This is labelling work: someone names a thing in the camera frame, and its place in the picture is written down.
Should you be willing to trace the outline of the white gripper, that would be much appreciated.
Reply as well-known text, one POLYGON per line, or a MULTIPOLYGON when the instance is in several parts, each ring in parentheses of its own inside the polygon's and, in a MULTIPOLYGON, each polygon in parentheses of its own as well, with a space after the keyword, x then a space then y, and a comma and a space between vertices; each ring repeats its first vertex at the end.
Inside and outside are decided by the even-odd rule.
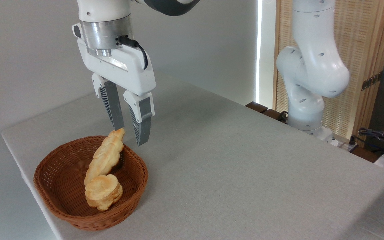
POLYGON ((91 70, 97 98, 102 99, 113 129, 124 127, 116 84, 125 88, 124 100, 128 103, 137 145, 148 141, 151 117, 155 115, 153 96, 155 75, 150 59, 144 69, 143 52, 124 45, 111 50, 111 56, 96 56, 88 51, 85 42, 77 39, 79 51, 87 69, 91 70))

